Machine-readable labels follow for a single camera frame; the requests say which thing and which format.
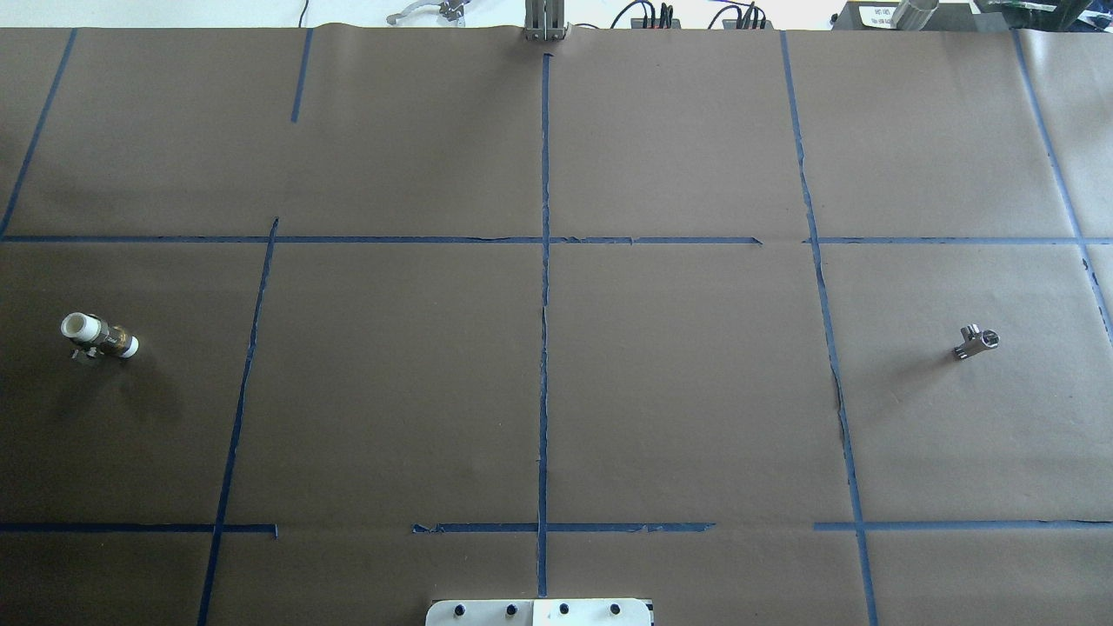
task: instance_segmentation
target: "wire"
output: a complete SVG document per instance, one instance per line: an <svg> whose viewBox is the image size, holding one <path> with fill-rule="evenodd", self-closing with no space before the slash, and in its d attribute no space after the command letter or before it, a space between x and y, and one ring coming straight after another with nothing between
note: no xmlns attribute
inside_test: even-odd
<svg viewBox="0 0 1113 626"><path fill-rule="evenodd" d="M626 13L627 11L629 11L630 9L632 9L636 4L641 4L641 9L643 11L647 10L646 9L647 7L649 8L648 9L649 16L647 16L646 18L642 18L642 22L641 22L642 27L648 27L649 25L651 25L654 21L657 21L657 8L653 7L652 2L650 2L649 0L633 0L633 2L630 2L629 4L626 6L624 9L622 9L621 11L619 11L619 14L614 16L614 21L611 22L611 28L614 28L614 26L619 23L619 20L622 19L622 14Z"/></svg>
<svg viewBox="0 0 1113 626"><path fill-rule="evenodd" d="M765 9L758 7L757 2L738 2L737 0L711 0L712 2L723 2L727 4L719 12L711 18L711 23L708 25L707 29L711 30L715 28L716 20L719 19L723 12L735 9L738 12L738 19L735 21L735 29L748 29L748 30L762 30L766 27L766 13ZM746 7L746 13L742 13L742 7Z"/></svg>
<svg viewBox="0 0 1113 626"><path fill-rule="evenodd" d="M707 25L707 29L711 30L712 28L715 28L715 22L717 22L719 20L719 16L721 16L722 13L726 13L727 11L729 11L731 9L738 11L738 21L736 21L735 23L736 25L741 23L742 22L742 8L739 7L738 4L729 3L726 7L719 9L719 12L716 13L713 18L711 18L711 23Z"/></svg>

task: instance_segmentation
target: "blue tape line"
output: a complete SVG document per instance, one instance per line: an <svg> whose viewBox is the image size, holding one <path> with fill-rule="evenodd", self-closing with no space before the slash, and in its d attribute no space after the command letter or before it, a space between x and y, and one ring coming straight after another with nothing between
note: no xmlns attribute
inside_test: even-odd
<svg viewBox="0 0 1113 626"><path fill-rule="evenodd" d="M1074 245L1073 237L819 237L828 244Z"/></svg>
<svg viewBox="0 0 1113 626"><path fill-rule="evenodd" d="M808 232L811 242L811 257L816 265L816 284L819 288L819 305L824 314L824 332L827 335L827 359L830 361L831 375L838 392L838 420L843 429L843 458L846 461L847 483L850 488L850 508L858 539L858 560L861 566L861 584L866 594L866 612L870 626L877 626L877 603L874 598L874 577L869 567L869 550L866 546L866 531L863 528L861 500L858 497L858 477L854 464L854 449L850 446L850 424L846 417L846 402L843 397L843 376L839 373L838 350L835 346L835 327L831 323L830 305L827 300L827 283L824 281L823 256L819 250L819 232L816 226L816 212L811 203L811 190L804 169L804 136L800 133L800 114L796 102L796 86L792 82L792 63L788 53L788 36L780 31L780 51L785 61L785 84L788 86L788 105L792 115L792 134L796 136L796 160L800 170L800 188L804 192L804 204L808 209Z"/></svg>
<svg viewBox="0 0 1113 626"><path fill-rule="evenodd" d="M917 531L917 530L1113 530L1113 521L1087 521L1082 519L997 519L997 520L949 520L949 521L867 521L869 532ZM824 521L812 527L817 532L849 532L857 525L845 521Z"/></svg>
<svg viewBox="0 0 1113 626"><path fill-rule="evenodd" d="M413 526L414 535L442 532L536 532L536 524L437 524L429 528L420 524Z"/></svg>
<svg viewBox="0 0 1113 626"><path fill-rule="evenodd" d="M1036 126L1040 128L1040 137L1043 139L1044 148L1047 150L1047 159L1051 162L1052 174L1055 175L1055 186L1058 187L1058 194L1063 197L1063 205L1066 206L1066 216L1071 221L1071 231L1074 233L1075 242L1078 244L1078 252L1082 253L1082 264L1086 270L1086 276L1090 278L1090 290L1094 292L1094 300L1097 301L1097 312L1101 314L1102 324L1105 325L1105 336L1109 339L1110 344L1113 344L1113 320L1110 320L1110 309L1105 302L1105 295L1102 293L1102 286L1097 283L1097 276L1094 274L1094 264L1090 260L1090 251L1086 250L1085 239L1082 236L1078 216L1074 211L1074 203L1071 202L1071 194L1066 189L1066 182L1063 179L1063 172L1058 166L1058 157L1055 156L1055 148L1051 144L1051 135L1047 134L1047 126L1044 124L1043 109L1040 108L1035 89L1032 87L1032 76L1028 74L1028 62L1024 58L1024 47L1021 45L1021 36L1016 30L1012 32L1013 46L1016 48L1016 60L1021 65L1021 76L1024 79L1024 91L1028 96L1028 104L1032 105L1032 113L1035 114Z"/></svg>
<svg viewBox="0 0 1113 626"><path fill-rule="evenodd" d="M715 528L710 521L657 524L550 524L550 532L705 532Z"/></svg>
<svg viewBox="0 0 1113 626"><path fill-rule="evenodd" d="M213 524L96 524L96 522L13 522L0 524L0 532L213 532ZM278 536L274 524L237 524L225 532L265 532Z"/></svg>
<svg viewBox="0 0 1113 626"><path fill-rule="evenodd" d="M278 237L285 244L540 244L541 237L416 236L298 236Z"/></svg>
<svg viewBox="0 0 1113 626"><path fill-rule="evenodd" d="M238 235L11 235L13 244L266 244L269 238ZM542 237L459 237L451 235L283 235L280 244L542 244ZM1111 245L1113 237L1083 237L1086 245ZM765 245L755 237L549 237L550 244L726 244ZM800 243L811 243L805 239ZM819 237L821 245L1074 245L1073 237Z"/></svg>
<svg viewBox="0 0 1113 626"><path fill-rule="evenodd" d="M745 244L761 245L754 237L553 237L558 244Z"/></svg>
<svg viewBox="0 0 1113 626"><path fill-rule="evenodd" d="M268 237L236 235L13 235L6 241L30 244L265 244ZM286 235L276 237L280 244L540 244L541 237L455 237L455 236L359 236L359 235Z"/></svg>
<svg viewBox="0 0 1113 626"><path fill-rule="evenodd" d="M0 524L0 532L211 532L211 524Z"/></svg>
<svg viewBox="0 0 1113 626"><path fill-rule="evenodd" d="M27 177L27 170L31 167L31 158L35 156L35 148L39 145L39 137L42 135L42 127L47 125L47 115L50 114L50 105L55 102L55 96L58 94L58 86L62 81L62 74L66 71L66 63L69 62L70 52L73 50L73 40L77 39L77 29L70 29L69 39L66 41L66 49L62 51L62 58L58 61L58 70L55 71L55 80L50 84L50 91L47 92L47 100L42 102L42 110L39 111L39 120L35 124L35 131L31 133L31 143L27 145L27 153L23 155L23 164L19 166L19 174L16 176L16 185L11 188L11 195L8 196L8 208L3 213L3 219L0 219L0 238L8 231L8 224L11 222L11 216L16 212L16 204L19 202L19 192L23 188L23 179Z"/></svg>
<svg viewBox="0 0 1113 626"><path fill-rule="evenodd" d="M130 236L130 235L14 235L8 242L16 244L265 244L266 237L236 236Z"/></svg>
<svg viewBox="0 0 1113 626"><path fill-rule="evenodd" d="M205 626L208 620L209 600L213 596L213 579L216 576L217 555L220 552L220 536L224 532L224 517L228 510L228 493L232 491L232 473L236 468L236 449L239 447L239 432L244 424L244 405L247 400L247 380L252 374L252 362L255 360L255 348L259 336L259 314L263 312L263 295L267 291L267 276L270 274L270 258L275 252L275 234L278 231L278 218L270 225L267 253L263 258L263 275L259 278L259 293L255 299L255 314L252 317L252 334L247 342L247 356L244 359L244 376L239 381L239 399L236 401L236 418L232 424L232 440L228 443L228 458L224 464L224 482L220 486L220 501L217 505L216 525L213 529L213 545L209 547L208 568L205 571L205 588L201 591L201 606L197 616L197 626Z"/></svg>
<svg viewBox="0 0 1113 626"><path fill-rule="evenodd" d="M270 535L275 539L277 539L278 525L277 524L226 524L224 525L224 532L239 532L239 534L266 532L267 535Z"/></svg>
<svg viewBox="0 0 1113 626"><path fill-rule="evenodd" d="M549 66L541 57L541 399L538 437L538 597L549 595Z"/></svg>
<svg viewBox="0 0 1113 626"><path fill-rule="evenodd" d="M549 524L548 532L705 532L715 528L710 521L649 524ZM415 535L452 532L536 532L536 524L437 524L430 528L413 525Z"/></svg>
<svg viewBox="0 0 1113 626"><path fill-rule="evenodd" d="M313 29L305 29L305 45L302 47L302 70L297 74L297 91L294 92L294 110L289 114L289 120L297 124L297 117L302 114L302 90L305 89L305 71L309 68L309 47L313 45Z"/></svg>

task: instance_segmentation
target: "white wall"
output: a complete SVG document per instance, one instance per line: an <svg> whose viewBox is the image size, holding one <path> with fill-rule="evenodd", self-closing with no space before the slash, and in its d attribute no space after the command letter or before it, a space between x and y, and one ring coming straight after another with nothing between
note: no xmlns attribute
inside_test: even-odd
<svg viewBox="0 0 1113 626"><path fill-rule="evenodd" d="M411 0L309 0L307 26L345 22L385 27L386 16ZM565 0L570 22L608 27L629 0ZM293 27L304 0L0 0L0 27ZM469 27L522 26L524 0L472 0L464 10ZM826 30L844 0L764 0L759 6L779 29ZM723 7L708 0L676 0L684 28L707 28ZM631 9L627 16L640 16ZM723 17L732 17L733 11ZM445 26L435 9L415 13L405 26Z"/></svg>

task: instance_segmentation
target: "white pvc fitting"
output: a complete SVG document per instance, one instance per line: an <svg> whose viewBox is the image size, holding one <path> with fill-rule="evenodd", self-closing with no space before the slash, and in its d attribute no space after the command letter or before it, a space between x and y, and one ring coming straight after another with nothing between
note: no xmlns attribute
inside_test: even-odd
<svg viewBox="0 0 1113 626"><path fill-rule="evenodd" d="M62 335L73 341L90 342L100 334L100 320L85 313L70 313L62 320Z"/></svg>
<svg viewBox="0 0 1113 626"><path fill-rule="evenodd" d="M130 359L136 352L139 352L139 338L131 335L131 342L128 343L128 349L124 351L124 354L120 354L120 359Z"/></svg>

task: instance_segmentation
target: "metal bracket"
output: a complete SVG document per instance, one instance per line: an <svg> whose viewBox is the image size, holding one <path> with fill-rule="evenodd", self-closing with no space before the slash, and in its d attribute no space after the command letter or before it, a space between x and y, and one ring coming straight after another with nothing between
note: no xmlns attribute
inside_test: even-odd
<svg viewBox="0 0 1113 626"><path fill-rule="evenodd" d="M471 2L471 0L416 0L406 6L397 13L392 13L386 16L386 23L391 26L397 26L398 20L410 17L410 13L421 9L422 7L437 7L441 16L445 20L453 22L457 27L464 26L464 4Z"/></svg>
<svg viewBox="0 0 1113 626"><path fill-rule="evenodd" d="M568 35L564 0L525 0L525 38L558 41Z"/></svg>
<svg viewBox="0 0 1113 626"><path fill-rule="evenodd" d="M652 626L652 606L636 598L441 600L425 626Z"/></svg>
<svg viewBox="0 0 1113 626"><path fill-rule="evenodd" d="M959 361L969 359L979 352L994 350L1001 343L1001 338L997 336L997 333L988 329L983 331L977 324L963 326L959 332L963 333L963 340L965 341L965 343L955 349L955 359Z"/></svg>

